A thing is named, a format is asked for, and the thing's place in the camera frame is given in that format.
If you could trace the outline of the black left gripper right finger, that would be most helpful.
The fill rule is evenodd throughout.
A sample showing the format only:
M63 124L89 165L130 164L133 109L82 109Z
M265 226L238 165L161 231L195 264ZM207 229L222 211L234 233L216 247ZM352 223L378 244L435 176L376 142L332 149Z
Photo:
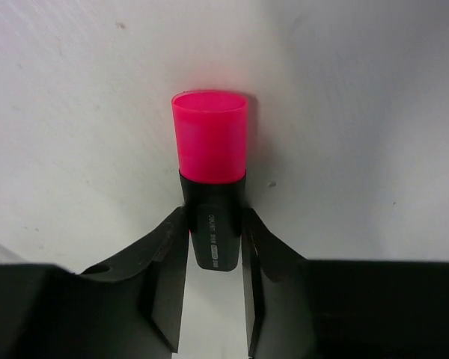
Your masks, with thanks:
M449 358L449 263L310 260L242 215L250 358Z

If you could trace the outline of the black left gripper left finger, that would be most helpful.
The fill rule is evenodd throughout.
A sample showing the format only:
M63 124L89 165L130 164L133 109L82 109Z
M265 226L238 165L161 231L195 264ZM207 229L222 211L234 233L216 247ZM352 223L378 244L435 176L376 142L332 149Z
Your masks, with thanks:
M178 349L189 232L183 208L74 274L0 264L0 358L170 358Z

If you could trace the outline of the pink black highlighter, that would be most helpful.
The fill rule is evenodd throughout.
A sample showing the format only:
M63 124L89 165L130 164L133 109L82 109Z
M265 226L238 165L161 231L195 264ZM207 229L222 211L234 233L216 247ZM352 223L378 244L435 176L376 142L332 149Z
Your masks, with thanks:
M244 202L248 99L191 90L171 100L180 183L198 265L236 268Z

